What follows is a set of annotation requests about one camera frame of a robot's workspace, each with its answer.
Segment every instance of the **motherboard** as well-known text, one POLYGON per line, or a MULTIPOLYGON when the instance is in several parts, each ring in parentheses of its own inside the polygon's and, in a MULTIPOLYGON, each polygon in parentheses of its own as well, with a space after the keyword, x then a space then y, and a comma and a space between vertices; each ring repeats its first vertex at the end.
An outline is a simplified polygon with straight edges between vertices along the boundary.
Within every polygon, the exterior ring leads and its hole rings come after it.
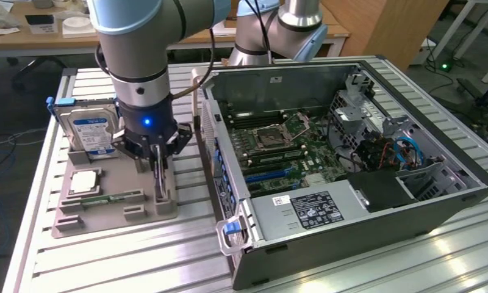
POLYGON ((226 123, 250 197, 336 181, 347 173, 324 135, 324 116, 298 109, 228 114, 226 123))

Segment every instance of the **aluminum extrusion table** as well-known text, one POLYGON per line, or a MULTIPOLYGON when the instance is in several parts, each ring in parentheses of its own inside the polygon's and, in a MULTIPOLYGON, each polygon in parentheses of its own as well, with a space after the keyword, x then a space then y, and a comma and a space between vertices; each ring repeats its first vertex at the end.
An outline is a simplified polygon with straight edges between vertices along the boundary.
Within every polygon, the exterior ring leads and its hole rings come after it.
MULTIPOLYGON (((371 57, 365 61, 488 171, 487 143, 388 61, 371 57)), ((190 70, 205 65, 169 66, 172 93, 190 85, 190 70)), ((58 96, 112 94, 110 78, 100 69, 81 69, 74 76, 61 78, 58 96)), ((376 95, 376 99, 391 115, 401 113, 389 97, 376 95)), ((192 120, 190 96, 174 101, 174 114, 178 122, 192 120)), ((66 153, 68 141, 52 119, 4 292, 232 292, 196 142, 174 156, 180 205, 176 219, 53 239, 49 229, 66 153)), ((488 292, 488 198, 428 235, 240 292, 400 293, 468 289, 488 292)))

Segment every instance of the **robotic arm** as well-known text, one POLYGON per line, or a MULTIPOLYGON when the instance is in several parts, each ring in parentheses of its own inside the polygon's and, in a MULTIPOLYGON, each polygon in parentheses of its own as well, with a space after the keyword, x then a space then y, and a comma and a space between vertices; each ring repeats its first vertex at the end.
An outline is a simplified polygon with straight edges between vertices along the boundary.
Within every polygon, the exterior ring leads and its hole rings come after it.
POLYGON ((225 19, 228 0, 88 0, 124 126, 113 146, 133 159, 180 153, 190 126, 172 113, 165 50, 225 19))
MULTIPOLYGON (((122 115, 113 146, 154 169, 192 136, 190 126, 173 119, 166 47, 221 22, 230 1, 88 0, 88 7, 122 115)), ((241 0, 230 64, 268 64, 264 31, 272 51, 307 62, 325 38, 321 19, 319 0, 286 0, 282 7, 278 0, 241 0)))
POLYGON ((229 64, 236 66, 269 63, 261 23, 270 51, 297 62, 308 62, 327 35, 319 5, 319 0, 285 0, 281 7, 278 0, 241 0, 237 11, 237 39, 229 64))

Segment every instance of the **barcode sticker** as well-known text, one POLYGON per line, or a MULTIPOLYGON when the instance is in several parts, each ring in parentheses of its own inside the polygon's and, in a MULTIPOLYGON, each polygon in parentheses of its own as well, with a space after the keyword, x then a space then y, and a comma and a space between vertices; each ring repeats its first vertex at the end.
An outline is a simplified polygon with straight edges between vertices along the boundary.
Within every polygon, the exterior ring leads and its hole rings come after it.
POLYGON ((273 199, 273 204, 276 206, 280 206, 281 204, 290 203, 288 195, 282 195, 281 197, 273 197, 272 199, 273 199))

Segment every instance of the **red wire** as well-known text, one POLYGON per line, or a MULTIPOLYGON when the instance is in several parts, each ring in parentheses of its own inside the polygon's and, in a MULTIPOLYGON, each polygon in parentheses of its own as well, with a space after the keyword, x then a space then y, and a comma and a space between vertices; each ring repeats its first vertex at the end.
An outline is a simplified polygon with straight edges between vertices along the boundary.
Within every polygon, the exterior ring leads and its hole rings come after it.
POLYGON ((377 166, 377 169, 381 168, 383 166, 383 159, 385 158, 385 153, 387 153, 387 147, 391 145, 391 142, 385 143, 385 146, 383 147, 383 153, 381 153, 381 160, 380 160, 380 165, 377 166))

